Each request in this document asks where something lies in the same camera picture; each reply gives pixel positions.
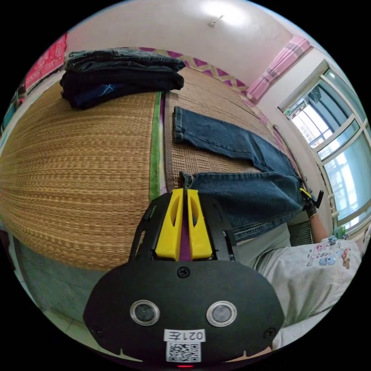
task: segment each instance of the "hand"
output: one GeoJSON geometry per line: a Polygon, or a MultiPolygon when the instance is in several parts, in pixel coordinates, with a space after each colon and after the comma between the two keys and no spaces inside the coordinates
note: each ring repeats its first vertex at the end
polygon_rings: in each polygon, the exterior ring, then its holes
{"type": "Polygon", "coordinates": [[[313,215],[317,214],[317,208],[316,208],[316,205],[314,205],[314,202],[312,201],[312,199],[308,199],[308,200],[305,201],[303,210],[306,211],[309,219],[313,215]]]}

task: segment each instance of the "qr code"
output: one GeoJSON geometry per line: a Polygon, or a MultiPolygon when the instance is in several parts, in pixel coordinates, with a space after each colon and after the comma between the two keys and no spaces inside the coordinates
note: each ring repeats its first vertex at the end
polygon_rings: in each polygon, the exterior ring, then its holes
{"type": "Polygon", "coordinates": [[[167,343],[168,362],[201,362],[200,343],[167,343]]]}

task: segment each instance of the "white t-shirt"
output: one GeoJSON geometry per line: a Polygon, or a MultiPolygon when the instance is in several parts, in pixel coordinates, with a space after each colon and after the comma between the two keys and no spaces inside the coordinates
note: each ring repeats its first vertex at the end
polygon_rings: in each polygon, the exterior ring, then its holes
{"type": "Polygon", "coordinates": [[[269,252],[258,271],[274,287],[285,314],[273,348],[300,338],[335,305],[361,264],[351,240],[280,248],[269,252]]]}

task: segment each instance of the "bamboo mat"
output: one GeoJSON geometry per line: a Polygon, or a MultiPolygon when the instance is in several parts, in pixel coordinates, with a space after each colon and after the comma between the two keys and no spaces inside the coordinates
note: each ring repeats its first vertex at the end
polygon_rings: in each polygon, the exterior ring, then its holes
{"type": "Polygon", "coordinates": [[[11,132],[0,157],[0,215],[35,252],[71,266],[127,262],[148,207],[156,93],[72,110],[58,83],[11,132]]]}
{"type": "Polygon", "coordinates": [[[185,68],[181,71],[184,88],[167,94],[165,102],[165,175],[170,192],[181,187],[179,172],[243,173],[260,172],[247,161],[232,160],[188,144],[175,144],[174,107],[179,106],[198,114],[223,120],[261,136],[277,148],[269,129],[261,123],[232,89],[202,72],[185,68]]]}

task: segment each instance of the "floor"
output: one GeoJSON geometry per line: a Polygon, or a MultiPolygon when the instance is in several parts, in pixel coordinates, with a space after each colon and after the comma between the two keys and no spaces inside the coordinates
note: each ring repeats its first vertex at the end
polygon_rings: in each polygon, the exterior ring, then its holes
{"type": "Polygon", "coordinates": [[[54,310],[47,310],[44,312],[44,314],[58,329],[60,329],[62,332],[64,332],[69,337],[75,339],[81,344],[84,344],[92,349],[95,349],[99,352],[108,354],[113,357],[141,362],[138,359],[128,357],[124,354],[118,356],[117,354],[113,354],[101,348],[90,334],[88,328],[80,322],[71,320],[70,318],[65,317],[64,315],[54,310]]]}
{"type": "MultiPolygon", "coordinates": [[[[17,279],[19,280],[20,284],[22,285],[23,289],[27,293],[27,295],[30,297],[30,299],[36,305],[36,302],[33,299],[32,295],[30,293],[30,290],[28,289],[28,287],[25,283],[22,272],[20,270],[20,266],[19,266],[17,256],[16,256],[16,253],[15,253],[14,238],[13,238],[13,235],[10,234],[10,233],[9,233],[9,242],[10,242],[9,254],[10,254],[10,257],[12,258],[12,260],[13,260],[13,264],[14,264],[14,267],[15,267],[14,273],[15,273],[17,279]]],[[[78,321],[75,321],[71,318],[68,318],[68,317],[64,316],[63,314],[61,314],[61,313],[59,313],[59,312],[57,312],[56,310],[53,310],[53,309],[45,310],[45,311],[43,311],[43,313],[59,330],[61,330],[66,335],[68,335],[69,337],[78,341],[81,344],[84,344],[85,346],[88,346],[92,349],[95,349],[99,352],[108,354],[108,355],[113,356],[113,357],[118,357],[118,358],[122,358],[122,359],[128,359],[128,360],[131,360],[131,361],[141,362],[138,359],[128,357],[124,354],[121,354],[120,356],[118,356],[117,354],[113,354],[113,353],[105,350],[104,348],[101,348],[98,345],[98,343],[94,340],[93,336],[91,335],[90,331],[88,330],[88,328],[86,327],[85,324],[80,323],[78,321]]]]}

